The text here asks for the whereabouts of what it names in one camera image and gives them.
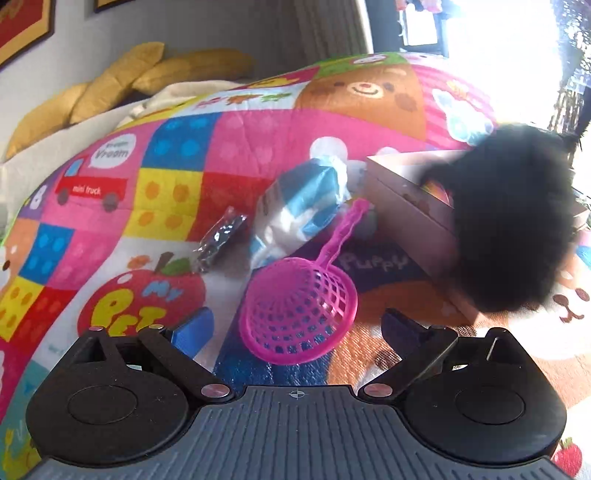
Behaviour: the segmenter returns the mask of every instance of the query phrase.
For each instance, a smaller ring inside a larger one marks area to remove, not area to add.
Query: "speech bubble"
[[[115,168],[124,163],[135,148],[135,135],[123,134],[103,143],[90,158],[94,168]]]

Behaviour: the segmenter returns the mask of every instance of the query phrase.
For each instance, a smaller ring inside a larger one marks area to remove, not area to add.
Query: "printed yellow square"
[[[141,168],[125,236],[184,241],[197,216],[203,173]]]
[[[0,337],[10,341],[27,310],[43,290],[43,285],[16,277],[0,300]]]

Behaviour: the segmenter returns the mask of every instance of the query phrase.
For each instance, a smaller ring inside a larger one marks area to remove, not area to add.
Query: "sunlight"
[[[457,1],[466,15],[448,20],[450,58],[491,95],[500,121],[546,128],[562,67],[547,0]]]

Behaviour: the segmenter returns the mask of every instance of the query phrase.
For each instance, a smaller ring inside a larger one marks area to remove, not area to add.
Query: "cat ear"
[[[559,135],[567,153],[573,153],[581,146],[581,138],[576,134]]]

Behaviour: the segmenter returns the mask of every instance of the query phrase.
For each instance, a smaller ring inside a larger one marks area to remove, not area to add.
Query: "yellow cushion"
[[[80,98],[70,118],[78,124],[99,113],[107,112],[131,92],[131,84],[161,59],[162,42],[142,43],[125,53],[96,78]]]
[[[72,109],[88,85],[74,85],[27,113],[8,142],[6,158],[67,127]]]
[[[168,85],[199,80],[235,80],[254,65],[250,55],[232,48],[201,50],[164,60],[134,82],[134,89],[155,95]]]

